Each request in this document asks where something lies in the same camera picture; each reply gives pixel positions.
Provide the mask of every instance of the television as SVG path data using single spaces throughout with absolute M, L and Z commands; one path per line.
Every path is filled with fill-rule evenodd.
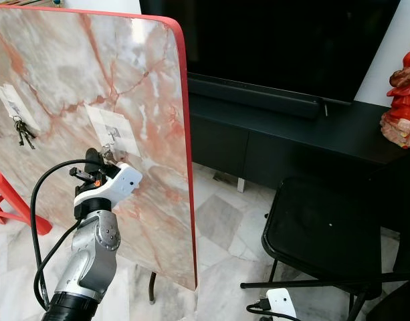
M 172 17 L 189 91 L 298 116 L 350 104 L 399 0 L 140 0 Z

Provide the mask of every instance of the black cable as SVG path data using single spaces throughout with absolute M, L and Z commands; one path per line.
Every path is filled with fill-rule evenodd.
M 61 169 L 62 167 L 68 166 L 68 165 L 74 165 L 74 164 L 95 164 L 95 165 L 102 165 L 100 162 L 96 162 L 93 160 L 87 160 L 87 159 L 74 159 L 74 160 L 68 160 L 66 162 L 60 163 L 51 169 L 49 169 L 47 172 L 41 176 L 35 184 L 33 190 L 32 190 L 32 195 L 31 195 L 31 232 L 32 232 L 32 243 L 33 243 L 33 249 L 35 252 L 35 260 L 37 262 L 37 269 L 40 268 L 41 265 L 41 252 L 39 250 L 39 242 L 38 242 L 38 233 L 37 233 L 37 222 L 35 220 L 35 204 L 37 203 L 37 195 L 39 188 L 41 187 L 41 184 L 45 181 L 46 178 L 48 178 L 53 172 L 56 172 L 58 169 Z M 35 297 L 37 298 L 38 303 L 43 307 L 44 310 L 47 311 L 49 307 L 49 297 L 47 295 L 47 288 L 45 286 L 45 280 L 44 280 L 44 274 L 41 271 L 39 274 L 39 283 L 41 285 L 41 292 L 43 294 L 43 297 L 38 293 L 35 293 Z
M 255 304 L 250 304 L 249 306 L 246 307 L 246 310 L 250 313 L 254 314 L 262 314 L 264 316 L 277 316 L 278 318 L 284 318 L 292 321 L 300 321 L 299 319 L 289 316 L 287 314 L 281 314 L 281 313 L 275 313 L 275 312 L 268 312 L 268 311 L 263 311 L 263 310 L 252 310 L 253 308 L 259 308 L 260 304 L 255 303 Z
M 53 248 L 50 250 L 50 252 L 47 254 L 41 265 L 38 267 L 37 272 L 35 273 L 35 277 L 33 279 L 33 291 L 35 293 L 36 298 L 41 298 L 40 293 L 39 293 L 39 286 L 38 286 L 38 281 L 40 277 L 43 275 L 43 270 L 48 261 L 52 258 L 53 254 L 58 250 L 58 248 L 62 245 L 62 243 L 65 241 L 65 239 L 68 237 L 68 235 L 75 230 L 81 223 L 81 219 L 77 220 L 76 223 L 71 226 L 60 238 L 59 241 L 53 246 Z

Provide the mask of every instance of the white wall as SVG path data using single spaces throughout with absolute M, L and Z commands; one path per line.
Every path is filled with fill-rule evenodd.
M 392 102 L 392 97 L 386 97 L 386 93 L 392 88 L 389 78 L 394 71 L 403 68 L 403 58 L 408 51 L 410 0 L 401 0 L 355 100 L 389 107 Z
M 64 7 L 140 15 L 139 0 L 64 0 Z

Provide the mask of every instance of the red edge trim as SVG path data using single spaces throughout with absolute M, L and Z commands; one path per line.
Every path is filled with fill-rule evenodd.
M 193 261 L 194 261 L 194 275 L 195 285 L 197 287 L 197 254 L 196 254 L 196 230 L 195 230 L 195 216 L 194 216 L 194 198 L 193 198 L 193 165 L 191 160 L 191 137 L 190 137 L 190 112 L 189 112 L 189 92 L 187 87 L 187 59 L 185 54 L 185 42 L 183 30 L 179 23 L 168 17 L 160 17 L 157 15 L 133 15 L 131 13 L 118 13 L 107 11 L 93 11 L 93 10 L 78 10 L 78 9 L 64 9 L 51 7 L 28 7 L 18 5 L 0 5 L 0 9 L 23 9 L 23 10 L 38 10 L 38 11 L 62 11 L 71 13 L 87 13 L 92 15 L 110 15 L 114 17 L 139 18 L 146 20 L 160 21 L 164 23 L 170 30 L 172 30 L 178 48 L 179 71 L 181 75 L 181 91 L 183 96 L 184 108 L 184 129 L 185 129 L 185 147 L 187 151 L 187 174 L 189 180 L 189 194 L 190 194 L 190 215 L 191 215 L 191 237 L 193 242 Z

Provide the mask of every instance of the marble pattern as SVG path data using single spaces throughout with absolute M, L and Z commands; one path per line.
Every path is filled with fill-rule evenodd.
M 268 279 L 272 259 L 258 246 L 266 223 L 264 214 L 270 209 L 275 191 L 247 183 L 245 193 L 236 187 L 212 179 L 215 171 L 193 164 L 195 196 L 200 200 L 198 216 L 210 217 L 219 224 L 228 211 L 237 213 L 240 224 L 234 231 L 229 249 L 218 245 L 218 235 L 197 228 L 197 255 L 199 262 L 199 287 L 195 292 L 157 276 L 155 284 L 156 303 L 148 303 L 148 280 L 150 271 L 137 262 L 118 255 L 118 269 L 108 293 L 98 307 L 94 320 L 119 321 L 258 321 L 260 316 L 248 314 L 247 304 L 254 303 L 265 295 L 265 290 L 242 290 L 240 282 L 259 282 Z M 220 197 L 220 207 L 209 206 L 214 196 Z M 208 208 L 215 213 L 204 211 Z M 64 228 L 55 226 L 40 237 L 43 252 L 46 252 L 63 233 Z M 211 235 L 211 239 L 202 233 Z M 391 271 L 395 261 L 399 236 L 392 231 L 382 232 L 382 267 Z M 49 291 L 56 285 L 58 277 L 69 255 L 70 240 L 67 240 L 45 269 Z M 32 281 L 35 262 L 29 228 L 10 220 L 0 225 L 0 321 L 40 321 L 43 312 L 33 297 Z M 279 263 L 275 280 L 305 280 L 310 276 Z M 395 290 L 399 284 L 383 285 L 380 298 L 365 303 L 358 321 L 365 321 L 375 304 Z M 297 316 L 303 321 L 344 321 L 348 312 L 348 295 L 336 288 L 289 289 Z M 13 304 L 14 295 L 22 302 Z
M 119 254 L 193 290 L 185 59 L 179 58 L 177 27 L 167 20 L 0 8 L 0 86 L 15 88 L 39 126 L 36 149 L 19 146 L 0 100 L 0 171 L 29 201 L 50 167 L 83 158 L 89 147 L 100 149 L 86 105 L 121 114 L 140 152 L 123 161 L 144 178 L 114 210 Z M 68 171 L 52 175 L 37 202 L 37 213 L 62 227 L 73 223 L 80 184 Z

